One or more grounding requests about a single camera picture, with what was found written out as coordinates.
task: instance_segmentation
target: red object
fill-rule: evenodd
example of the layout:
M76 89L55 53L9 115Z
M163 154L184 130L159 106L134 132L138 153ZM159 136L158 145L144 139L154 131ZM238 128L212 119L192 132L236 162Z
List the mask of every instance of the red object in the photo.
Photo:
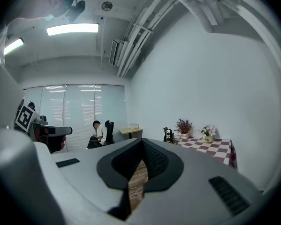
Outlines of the red object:
M193 137L183 140L176 136L175 143L184 148L210 154L223 164L237 169L236 151L230 139L215 139L212 143L203 143L202 140Z
M61 150L64 148L65 146L65 142L66 141L66 136L63 137L63 141L61 142Z

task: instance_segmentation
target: air vent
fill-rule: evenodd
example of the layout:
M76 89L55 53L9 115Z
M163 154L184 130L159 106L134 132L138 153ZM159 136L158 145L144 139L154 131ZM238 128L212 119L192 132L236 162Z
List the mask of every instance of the air vent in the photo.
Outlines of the air vent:
M119 56L122 51L123 41L122 40L113 40L111 45L111 52L109 62L111 65L116 65L118 63Z
M209 182L234 216L249 207L249 204L223 177L211 178Z

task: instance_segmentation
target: desk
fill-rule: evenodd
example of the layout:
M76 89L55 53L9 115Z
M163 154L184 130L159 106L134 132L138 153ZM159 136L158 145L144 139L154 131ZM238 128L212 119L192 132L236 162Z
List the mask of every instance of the desk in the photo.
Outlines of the desk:
M230 139L214 139L212 143L203 143L199 138L190 137L183 140L176 136L175 144L207 153L223 164L237 169L236 151Z
M132 138L132 133L137 133L137 132L141 132L142 129L141 128L136 128L136 129L130 129L130 128L125 128L120 130L121 134L129 134L129 138Z

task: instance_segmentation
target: floor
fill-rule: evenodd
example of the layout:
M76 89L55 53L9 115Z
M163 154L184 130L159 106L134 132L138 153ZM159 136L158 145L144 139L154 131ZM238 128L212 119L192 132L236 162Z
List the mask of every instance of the floor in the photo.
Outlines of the floor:
M129 200L131 212L133 212L143 199L143 185L147 182L147 170L143 161L129 181Z

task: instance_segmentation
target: office chair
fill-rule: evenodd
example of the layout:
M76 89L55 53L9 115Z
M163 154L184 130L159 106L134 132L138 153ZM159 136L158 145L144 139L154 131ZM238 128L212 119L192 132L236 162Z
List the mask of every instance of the office chair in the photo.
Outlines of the office chair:
M114 143L114 140L113 140L114 122L110 122L110 120L106 121L105 127L107 128L106 145L113 144Z

